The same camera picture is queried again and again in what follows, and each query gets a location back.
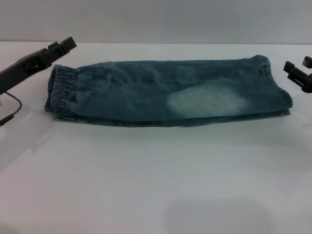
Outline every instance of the faded denim patch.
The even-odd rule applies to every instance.
[[[47,112],[107,126],[198,126],[289,115],[265,56],[236,60],[104,62],[56,65]]]

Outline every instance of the white surface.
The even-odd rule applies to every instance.
[[[0,43],[0,70],[45,45]],[[51,69],[41,72],[11,90],[24,106],[0,128],[0,233],[312,233],[312,95],[283,72],[311,50],[79,43],[58,63],[266,55],[292,115],[194,128],[57,122],[43,110]],[[18,106],[3,99],[0,118]]]
[[[0,40],[312,44],[311,0],[2,0]]]

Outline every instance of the jeans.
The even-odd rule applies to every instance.
[[[104,62],[54,66],[47,112],[107,126],[198,126],[289,115],[290,95],[269,60]]]

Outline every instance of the white table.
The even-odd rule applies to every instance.
[[[0,70],[46,45],[0,42]],[[283,72],[290,60],[308,73],[300,64],[311,51],[78,43],[57,63],[266,55],[292,115],[194,128],[57,122],[43,110],[50,68],[10,91],[24,106],[0,128],[0,234],[312,233],[312,94]],[[18,107],[2,99],[0,118]]]

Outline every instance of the denim pants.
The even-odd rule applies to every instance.
[[[268,58],[56,65],[47,112],[107,126],[198,126],[289,115]]]

